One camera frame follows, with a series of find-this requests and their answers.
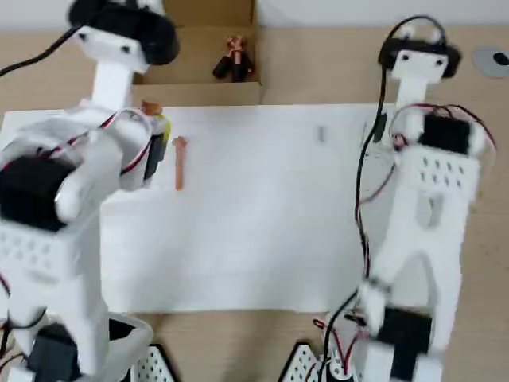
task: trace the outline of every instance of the black wire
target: black wire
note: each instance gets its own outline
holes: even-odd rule
[[[440,32],[441,39],[440,42],[442,44],[447,44],[447,35],[445,32],[444,27],[434,18],[424,15],[424,14],[418,14],[415,16],[412,16],[410,18],[406,18],[405,20],[399,22],[387,35],[387,38],[385,41],[391,39],[398,31],[399,29],[404,26],[405,24],[408,24],[411,21],[414,20],[427,20],[430,21]],[[371,140],[375,136],[375,132],[377,131],[380,123],[380,119],[382,117],[382,111],[383,111],[383,105],[385,103],[385,96],[386,96],[386,89],[387,89],[387,72],[385,68],[382,68],[382,80],[380,83],[380,94],[379,94],[379,102],[376,110],[376,117],[375,121],[373,122],[373,127],[371,128],[371,131],[366,137],[366,141],[364,142],[359,156],[359,165],[357,167],[357,175],[356,175],[356,206],[355,206],[355,215],[356,215],[356,221],[358,222],[357,227],[359,229],[359,235],[360,235],[360,241],[363,249],[363,256],[364,260],[369,260],[369,242],[367,240],[366,233],[363,229],[363,223],[362,223],[362,216],[360,213],[360,185],[362,180],[362,172],[363,172],[363,166],[364,166],[364,159],[366,158],[366,152],[367,147],[369,146]],[[364,277],[369,277],[369,266],[366,267],[364,272]],[[327,330],[325,332],[325,339],[324,339],[324,360],[320,366],[320,371],[318,372],[318,382],[321,382],[321,377],[325,369],[325,364],[327,363],[327,357],[328,357],[328,342],[330,339],[330,335],[332,332],[332,328],[334,327],[334,322],[336,319],[340,316],[341,312],[350,304],[354,298],[357,296],[357,290],[343,303],[343,305],[340,306],[340,308],[334,313],[334,315],[331,317],[330,322],[327,325]]]
[[[339,317],[341,312],[347,308],[350,303],[354,300],[354,298],[357,297],[357,290],[353,292],[350,297],[346,299],[345,302],[340,306],[340,308],[334,313],[334,315],[331,317],[331,320],[328,322],[327,330],[325,331],[325,347],[324,347],[324,361],[321,363],[320,370],[318,371],[318,381],[321,382],[321,375],[324,373],[325,364],[327,363],[327,357],[328,357],[328,342],[331,338],[331,332],[332,328],[334,327],[334,321]]]
[[[59,37],[58,40],[53,42],[49,48],[47,48],[43,53],[30,58],[25,61],[17,62],[15,64],[9,65],[5,67],[4,69],[0,70],[0,77],[5,76],[6,74],[9,74],[13,72],[14,70],[18,70],[19,68],[25,68],[27,66],[36,64],[37,62],[43,61],[45,58],[48,58],[51,56],[59,47],[61,47],[69,38],[76,33],[76,31],[81,28],[81,26],[73,26],[71,29],[69,29],[67,32],[65,32],[62,36]]]
[[[405,24],[408,24],[409,22],[412,22],[412,21],[415,21],[415,20],[427,20],[429,21],[431,24],[433,24],[433,26],[435,28],[438,29],[438,31],[440,32],[440,42],[442,44],[447,44],[447,33],[445,32],[445,28],[444,26],[438,22],[437,19],[435,18],[432,18],[431,16],[428,16],[427,14],[416,14],[414,16],[411,16],[409,18],[406,18],[405,20],[399,22],[398,24],[396,24],[394,26],[394,28],[389,32],[389,35],[387,36],[387,39],[386,40],[389,40],[390,38],[394,37],[394,35],[396,34],[396,32],[399,31],[399,29],[404,26]]]
[[[13,72],[15,70],[18,70],[20,68],[25,68],[27,66],[36,64],[36,63],[41,62],[44,59],[48,58],[49,56],[54,54],[54,52],[56,52],[58,50],[58,48],[61,47],[67,40],[69,40],[74,35],[74,33],[76,33],[79,29],[81,29],[85,25],[89,25],[99,15],[101,15],[101,14],[107,12],[107,11],[108,11],[108,6],[104,6],[101,10],[98,10],[97,12],[93,13],[91,15],[91,17],[86,22],[84,22],[82,24],[79,24],[79,25],[75,25],[75,26],[69,28],[67,32],[62,34],[58,38],[58,40],[53,42],[49,46],[49,48],[47,48],[43,53],[38,54],[37,56],[35,56],[33,58],[30,58],[28,60],[24,60],[24,61],[21,61],[21,62],[17,62],[15,64],[11,64],[11,65],[5,67],[4,69],[0,70],[0,78],[2,78],[6,74],[9,74],[9,73],[11,73],[11,72]]]
[[[3,335],[2,335],[2,341],[0,342],[0,359],[6,356],[7,351],[7,342],[9,340],[10,332],[13,330],[24,330],[24,329],[32,329],[35,325],[37,325],[41,320],[44,318],[46,314],[46,309],[43,309],[41,311],[41,314],[39,314],[32,322],[30,322],[28,325],[19,325],[15,322],[13,322],[9,317],[9,312],[7,312],[7,321],[3,325]]]

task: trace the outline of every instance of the copper object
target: copper object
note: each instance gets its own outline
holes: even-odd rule
[[[184,137],[176,137],[172,144],[175,146],[175,189],[180,191],[184,188],[184,159],[185,147],[188,145]]]

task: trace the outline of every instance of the small object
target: small object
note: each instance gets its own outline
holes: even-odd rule
[[[217,79],[223,79],[231,71],[233,82],[243,82],[254,69],[253,63],[245,52],[246,39],[242,36],[233,36],[228,38],[227,43],[230,51],[226,56],[221,57],[212,74]]]
[[[472,59],[476,68],[486,77],[509,77],[509,52],[494,46],[483,46],[473,53]]]
[[[175,146],[175,190],[180,191],[184,188],[184,159],[185,159],[185,147],[187,141],[184,137],[176,137],[172,144]]]
[[[172,124],[169,119],[162,114],[162,107],[157,102],[144,99],[142,101],[142,111],[151,118],[156,130],[154,135],[158,136],[161,134],[161,145],[158,147],[159,154],[157,155],[157,160],[161,162],[165,158]]]
[[[325,143],[325,126],[318,127],[318,142]]]

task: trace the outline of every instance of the wall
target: wall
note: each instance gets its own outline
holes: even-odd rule
[[[70,3],[5,0],[0,30],[63,29]],[[259,0],[259,4],[265,26],[390,25],[416,13],[433,14],[443,22],[457,24],[509,22],[509,2],[504,0]]]
[[[504,0],[258,1],[264,26],[392,25],[417,13],[452,24],[509,22],[509,2]]]

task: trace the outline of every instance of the perforated plate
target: perforated plate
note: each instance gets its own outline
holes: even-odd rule
[[[309,344],[305,342],[298,342],[295,344],[293,351],[286,362],[286,366],[279,378],[279,382],[317,382],[318,369],[320,368],[320,365],[320,362],[309,347]],[[313,368],[313,370],[306,381],[306,377],[311,368]]]
[[[165,350],[159,344],[147,348],[146,358],[138,361],[131,369],[131,381],[137,382],[178,382]]]

